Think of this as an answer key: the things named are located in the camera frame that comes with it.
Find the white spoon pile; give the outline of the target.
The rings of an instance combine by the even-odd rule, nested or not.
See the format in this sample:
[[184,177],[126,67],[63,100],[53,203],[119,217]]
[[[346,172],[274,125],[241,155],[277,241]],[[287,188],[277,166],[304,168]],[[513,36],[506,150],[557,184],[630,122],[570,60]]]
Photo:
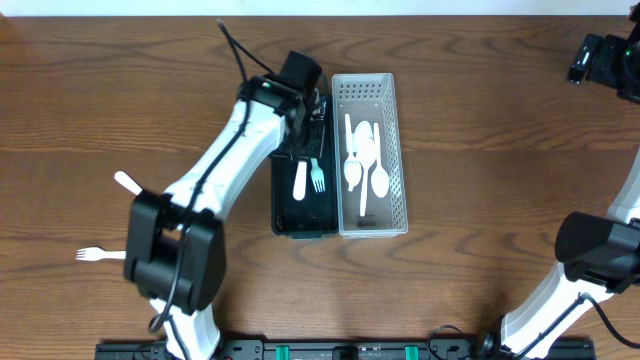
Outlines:
[[367,120],[362,120],[356,126],[353,133],[353,148],[357,149],[366,138],[373,138],[372,125]]

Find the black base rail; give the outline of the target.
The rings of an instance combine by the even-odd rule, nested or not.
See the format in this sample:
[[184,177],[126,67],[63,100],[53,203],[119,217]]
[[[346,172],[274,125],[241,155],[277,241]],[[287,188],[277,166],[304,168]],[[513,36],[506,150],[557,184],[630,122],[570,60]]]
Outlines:
[[[173,359],[165,340],[103,342],[95,360]],[[438,336],[424,342],[276,342],[229,338],[214,352],[214,360],[426,360],[472,359],[474,346],[460,335]]]

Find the white spoon bowl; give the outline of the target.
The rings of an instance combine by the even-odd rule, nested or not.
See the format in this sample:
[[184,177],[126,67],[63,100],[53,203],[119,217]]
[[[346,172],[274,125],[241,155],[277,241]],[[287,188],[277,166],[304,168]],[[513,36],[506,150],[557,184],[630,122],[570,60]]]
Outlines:
[[381,134],[379,124],[374,124],[374,142],[376,145],[376,165],[371,177],[371,185],[374,194],[379,198],[384,198],[389,192],[390,178],[387,171],[382,166],[381,156]]

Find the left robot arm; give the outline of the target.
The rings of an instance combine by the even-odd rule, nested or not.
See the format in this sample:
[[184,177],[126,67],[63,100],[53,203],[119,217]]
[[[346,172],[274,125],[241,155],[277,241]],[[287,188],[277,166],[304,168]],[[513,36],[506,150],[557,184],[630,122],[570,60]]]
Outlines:
[[131,204],[124,277],[156,310],[176,359],[210,359],[220,331],[212,302],[226,272],[223,223],[268,157],[321,154],[322,67],[292,51],[276,74],[254,76],[238,91],[230,118],[197,163],[162,193],[141,189]]

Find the black plastic mesh basket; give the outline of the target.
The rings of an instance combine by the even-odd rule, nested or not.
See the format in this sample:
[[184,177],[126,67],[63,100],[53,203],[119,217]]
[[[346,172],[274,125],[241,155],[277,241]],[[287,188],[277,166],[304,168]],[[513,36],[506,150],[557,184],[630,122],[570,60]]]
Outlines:
[[276,235],[315,239],[338,230],[332,97],[320,95],[319,104],[325,110],[325,137],[318,159],[325,177],[325,191],[316,193],[310,175],[307,175],[305,197],[301,201],[295,200],[293,186],[298,162],[271,156],[271,227]]

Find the white fork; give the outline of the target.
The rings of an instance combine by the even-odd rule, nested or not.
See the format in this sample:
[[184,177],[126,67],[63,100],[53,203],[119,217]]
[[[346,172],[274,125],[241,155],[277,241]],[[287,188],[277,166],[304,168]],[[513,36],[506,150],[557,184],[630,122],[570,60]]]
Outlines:
[[76,259],[78,261],[97,262],[101,260],[124,260],[126,258],[126,252],[122,251],[108,251],[101,247],[87,247],[79,249],[76,253]]
[[143,187],[123,170],[114,174],[114,180],[134,195],[139,195],[143,191]]
[[306,160],[300,160],[297,164],[292,190],[293,199],[296,201],[302,201],[306,196],[307,166]]

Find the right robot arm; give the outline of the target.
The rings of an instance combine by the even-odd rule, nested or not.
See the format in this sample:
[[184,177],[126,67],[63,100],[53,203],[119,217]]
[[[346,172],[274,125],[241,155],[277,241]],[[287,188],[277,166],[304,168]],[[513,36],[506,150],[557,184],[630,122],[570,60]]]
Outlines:
[[[619,98],[639,101],[639,30],[625,37],[589,33],[576,52],[566,79],[584,80],[616,90]],[[556,261],[544,280],[494,331],[470,349],[472,359],[592,359],[585,341],[562,334],[583,314],[595,310],[609,333],[623,337],[601,304],[639,283],[639,166],[632,165],[606,216],[569,214],[555,240]]]

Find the white fork basket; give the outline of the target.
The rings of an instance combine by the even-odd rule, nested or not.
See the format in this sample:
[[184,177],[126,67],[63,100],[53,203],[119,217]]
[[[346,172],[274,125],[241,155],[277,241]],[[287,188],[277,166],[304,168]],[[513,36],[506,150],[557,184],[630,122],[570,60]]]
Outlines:
[[314,186],[314,190],[316,193],[322,193],[325,191],[325,177],[324,172],[319,166],[319,162],[317,158],[311,159],[311,178]]

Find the white spoon with upper handle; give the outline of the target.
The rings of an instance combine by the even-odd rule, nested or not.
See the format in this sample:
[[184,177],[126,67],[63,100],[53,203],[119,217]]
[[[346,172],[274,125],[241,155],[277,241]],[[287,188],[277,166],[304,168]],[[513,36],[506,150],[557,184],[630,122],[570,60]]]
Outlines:
[[349,114],[345,115],[345,144],[346,144],[346,152],[347,158],[343,165],[343,173],[344,177],[347,181],[348,191],[352,192],[354,188],[359,184],[362,177],[362,168],[360,162],[356,159],[352,142],[353,142],[353,132],[351,125],[351,117]]

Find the white spoon pointing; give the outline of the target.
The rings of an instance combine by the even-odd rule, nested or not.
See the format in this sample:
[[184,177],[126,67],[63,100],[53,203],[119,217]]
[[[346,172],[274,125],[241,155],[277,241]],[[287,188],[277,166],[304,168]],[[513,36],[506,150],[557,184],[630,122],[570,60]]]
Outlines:
[[367,196],[368,196],[368,175],[369,175],[369,168],[375,161],[374,152],[375,152],[374,140],[369,137],[361,138],[359,141],[358,152],[356,155],[356,158],[360,162],[363,169],[360,205],[359,205],[359,215],[361,217],[364,217],[366,213]]

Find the clear plastic mesh basket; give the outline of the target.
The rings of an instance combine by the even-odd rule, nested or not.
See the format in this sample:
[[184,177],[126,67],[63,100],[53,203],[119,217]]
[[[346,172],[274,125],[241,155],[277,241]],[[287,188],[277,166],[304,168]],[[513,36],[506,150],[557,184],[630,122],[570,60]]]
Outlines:
[[[400,144],[394,77],[390,73],[337,74],[332,77],[333,135],[337,170],[339,233],[345,238],[390,238],[408,231],[408,213],[404,169]],[[369,168],[366,213],[359,215],[362,177],[352,192],[343,173],[347,158],[345,115],[351,117],[352,132],[358,123],[378,123],[381,134],[382,166],[390,178],[384,198],[374,194],[371,177],[376,165]]]

